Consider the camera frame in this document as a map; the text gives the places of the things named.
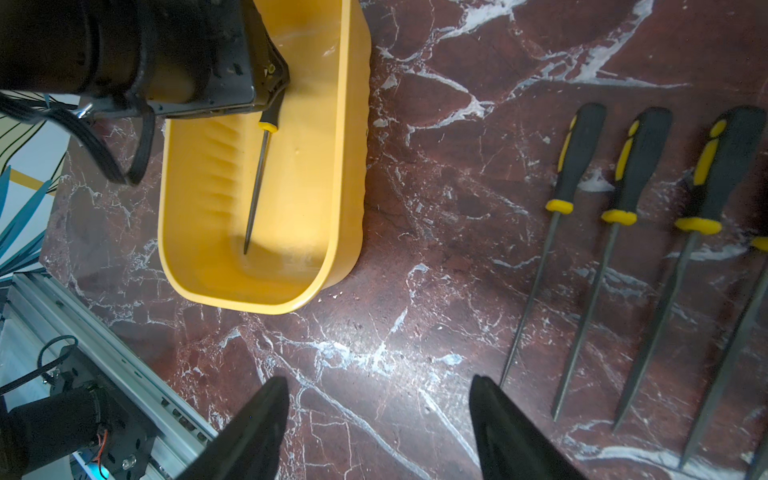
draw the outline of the yellow grip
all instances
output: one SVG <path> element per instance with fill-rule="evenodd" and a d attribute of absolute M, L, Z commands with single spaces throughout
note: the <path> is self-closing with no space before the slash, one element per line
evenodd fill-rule
<path fill-rule="evenodd" d="M 752 246 L 763 252 L 768 252 L 768 237 L 755 237 L 752 239 Z"/>
<path fill-rule="evenodd" d="M 683 232 L 695 230 L 704 235 L 714 235 L 723 229 L 723 224 L 720 222 L 699 217 L 680 218 L 674 223 L 674 226 L 681 229 Z"/>
<path fill-rule="evenodd" d="M 267 123 L 265 121 L 260 121 L 259 122 L 259 128 L 261 128 L 262 130 L 266 130 L 266 131 L 270 132 L 271 134 L 277 133 L 277 126 L 276 125 L 272 125 L 271 123 Z"/>
<path fill-rule="evenodd" d="M 574 205 L 571 202 L 558 199 L 548 201 L 545 208 L 551 212 L 560 212 L 563 215 L 568 215 L 570 212 L 574 211 Z"/>
<path fill-rule="evenodd" d="M 607 210 L 600 215 L 600 218 L 606 223 L 621 223 L 627 227 L 637 222 L 637 214 L 623 210 Z"/>

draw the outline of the black handle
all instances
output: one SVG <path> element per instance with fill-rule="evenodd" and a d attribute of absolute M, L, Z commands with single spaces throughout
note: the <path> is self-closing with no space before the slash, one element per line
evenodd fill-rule
<path fill-rule="evenodd" d="M 637 201 L 659 164 L 672 125 L 672 112 L 650 107 L 635 118 L 616 165 L 616 192 L 603 220 L 623 225 L 637 221 Z"/>
<path fill-rule="evenodd" d="M 280 118 L 280 107 L 283 106 L 283 98 L 286 96 L 286 89 L 281 90 L 272 100 L 272 104 L 261 112 L 259 126 L 270 133 L 277 132 L 277 121 Z"/>
<path fill-rule="evenodd" d="M 562 214 L 573 211 L 576 186 L 592 161 L 604 121 L 605 107 L 601 104 L 585 104 L 576 112 L 560 153 L 558 183 L 547 210 Z"/>
<path fill-rule="evenodd" d="M 694 188 L 683 217 L 675 225 L 711 235 L 720 231 L 728 197 L 755 158 L 766 124 L 762 108 L 744 105 L 720 115 L 694 170 Z"/>

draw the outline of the yellow plastic tub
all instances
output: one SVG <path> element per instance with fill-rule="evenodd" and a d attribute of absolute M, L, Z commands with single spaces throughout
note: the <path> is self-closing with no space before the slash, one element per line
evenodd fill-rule
<path fill-rule="evenodd" d="M 158 240 L 185 298 L 281 314 L 339 282 L 360 254 L 371 38 L 357 0 L 256 6 L 291 84 L 248 254 L 261 113 L 167 121 Z"/>

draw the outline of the red marble countertop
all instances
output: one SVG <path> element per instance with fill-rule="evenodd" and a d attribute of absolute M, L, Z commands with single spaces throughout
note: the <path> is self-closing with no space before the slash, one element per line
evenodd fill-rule
<path fill-rule="evenodd" d="M 138 188 L 72 144 L 43 263 L 218 429 L 287 376 L 280 478 L 480 478 L 467 398 L 498 378 L 540 256 L 564 132 L 606 105 L 598 152 L 558 230 L 509 396 L 590 478 L 741 478 L 766 429 L 760 321 L 685 473 L 677 456 L 762 259 L 768 150 L 694 253 L 631 414 L 614 410 L 683 237 L 673 222 L 707 128 L 768 106 L 760 0 L 367 0 L 373 37 L 364 241 L 338 285 L 284 316 L 189 302 L 157 254 L 161 137 Z M 607 233 L 614 162 L 644 108 L 674 112 L 640 220 L 620 233 L 560 421 L 549 411 Z M 136 130 L 100 124 L 128 161 Z"/>

